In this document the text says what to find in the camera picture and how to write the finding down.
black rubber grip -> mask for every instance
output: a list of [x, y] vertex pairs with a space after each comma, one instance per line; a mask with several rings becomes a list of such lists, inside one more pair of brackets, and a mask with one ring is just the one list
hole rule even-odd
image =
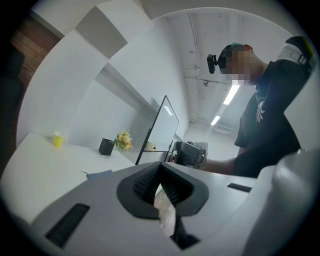
[[247, 192], [247, 193], [249, 193], [251, 191], [251, 189], [252, 189], [252, 187], [242, 186], [242, 185], [238, 185], [238, 184], [235, 184], [235, 183], [230, 183], [227, 187], [235, 189], [235, 190], [244, 191], [244, 192]]

brown wooden wall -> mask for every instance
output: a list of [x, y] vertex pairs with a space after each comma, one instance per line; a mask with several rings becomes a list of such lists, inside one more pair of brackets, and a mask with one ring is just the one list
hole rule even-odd
[[[60, 38], [31, 16], [27, 17], [16, 30], [11, 38], [11, 43], [25, 56], [19, 75], [19, 79], [24, 85], [24, 92], [26, 92], [29, 82], [40, 63], [59, 41]], [[21, 103], [22, 101], [16, 109], [12, 127], [11, 144], [14, 149], [16, 148], [17, 124]]]

ceiling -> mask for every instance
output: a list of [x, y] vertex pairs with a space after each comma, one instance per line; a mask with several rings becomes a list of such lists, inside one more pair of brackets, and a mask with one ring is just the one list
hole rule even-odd
[[[255, 93], [253, 86], [241, 85], [229, 105], [223, 102], [232, 81], [216, 67], [209, 73], [208, 54], [217, 58], [226, 45], [248, 44], [264, 62], [275, 61], [285, 41], [291, 37], [278, 25], [248, 14], [236, 12], [183, 13], [167, 18], [181, 60], [192, 122], [210, 124], [221, 118], [215, 130], [236, 134], [246, 105]], [[203, 80], [210, 80], [208, 86]]]

white machine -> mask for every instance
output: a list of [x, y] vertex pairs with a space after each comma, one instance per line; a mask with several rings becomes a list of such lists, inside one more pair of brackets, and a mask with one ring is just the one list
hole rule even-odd
[[[146, 163], [89, 179], [33, 222], [56, 255], [272, 255], [298, 230], [320, 187], [320, 150], [286, 156], [258, 177]], [[176, 209], [159, 225], [161, 184]]]

white graphic print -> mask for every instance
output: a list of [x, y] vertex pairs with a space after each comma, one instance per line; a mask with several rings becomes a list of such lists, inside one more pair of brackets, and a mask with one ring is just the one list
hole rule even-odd
[[258, 105], [258, 109], [256, 110], [256, 121], [255, 122], [259, 122], [260, 120], [263, 120], [264, 117], [262, 116], [262, 114], [265, 112], [262, 110], [262, 105], [264, 104], [265, 101], [261, 101], [260, 104]]

